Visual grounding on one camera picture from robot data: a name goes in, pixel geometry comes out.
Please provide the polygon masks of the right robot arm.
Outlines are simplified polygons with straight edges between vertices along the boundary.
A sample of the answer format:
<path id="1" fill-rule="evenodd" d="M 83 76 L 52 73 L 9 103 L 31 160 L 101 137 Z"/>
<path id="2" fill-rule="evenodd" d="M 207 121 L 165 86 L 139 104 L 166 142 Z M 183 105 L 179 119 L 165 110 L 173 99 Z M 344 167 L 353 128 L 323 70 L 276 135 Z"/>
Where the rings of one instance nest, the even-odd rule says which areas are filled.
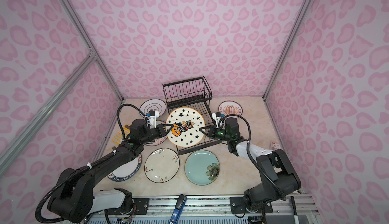
<path id="1" fill-rule="evenodd" d="M 301 188 L 301 180 L 285 151 L 271 151 L 252 144 L 241 135 L 236 118 L 223 117 L 218 125 L 201 127 L 199 131 L 211 139 L 226 142 L 231 154 L 250 160 L 258 170 L 261 183 L 247 189 L 243 196 L 248 211 L 263 210 L 277 200 L 285 201 L 289 194 Z"/>

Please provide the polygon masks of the light green flower plate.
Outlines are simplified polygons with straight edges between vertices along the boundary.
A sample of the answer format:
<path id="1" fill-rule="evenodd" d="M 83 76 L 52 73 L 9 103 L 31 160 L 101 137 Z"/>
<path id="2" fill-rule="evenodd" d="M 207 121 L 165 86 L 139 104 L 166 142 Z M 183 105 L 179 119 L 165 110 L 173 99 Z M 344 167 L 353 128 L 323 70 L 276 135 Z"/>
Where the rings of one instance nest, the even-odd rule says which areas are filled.
<path id="1" fill-rule="evenodd" d="M 219 174 L 219 160 L 210 151 L 196 151 L 190 154 L 185 162 L 185 175 L 196 185 L 209 185 L 218 178 Z"/>

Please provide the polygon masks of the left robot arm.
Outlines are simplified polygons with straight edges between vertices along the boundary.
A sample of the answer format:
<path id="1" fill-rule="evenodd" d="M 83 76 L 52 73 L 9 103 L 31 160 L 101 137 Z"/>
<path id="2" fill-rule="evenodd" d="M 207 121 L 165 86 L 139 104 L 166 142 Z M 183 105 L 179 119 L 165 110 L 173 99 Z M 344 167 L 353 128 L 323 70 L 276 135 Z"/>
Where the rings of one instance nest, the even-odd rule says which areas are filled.
<path id="1" fill-rule="evenodd" d="M 80 223 L 94 213 L 98 198 L 94 187 L 117 168 L 137 159 L 144 145 L 167 136 L 172 124 L 151 127 L 145 119 L 136 119 L 130 132 L 111 153 L 78 169 L 64 170 L 56 184 L 39 202 L 35 218 L 44 224 L 68 220 Z"/>

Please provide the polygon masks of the star pattern cartoon plate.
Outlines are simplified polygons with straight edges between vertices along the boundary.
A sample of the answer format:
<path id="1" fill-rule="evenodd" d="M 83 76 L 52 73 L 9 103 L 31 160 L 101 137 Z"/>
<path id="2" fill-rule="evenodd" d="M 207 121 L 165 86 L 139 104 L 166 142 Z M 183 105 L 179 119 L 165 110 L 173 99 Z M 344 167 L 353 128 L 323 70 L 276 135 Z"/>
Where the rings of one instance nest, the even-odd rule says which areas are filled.
<path id="1" fill-rule="evenodd" d="M 206 126 L 203 116 L 190 107 L 174 109 L 168 116 L 166 124 L 174 124 L 171 130 L 175 138 L 168 138 L 174 145 L 189 148 L 199 144 L 203 139 L 199 128 Z"/>

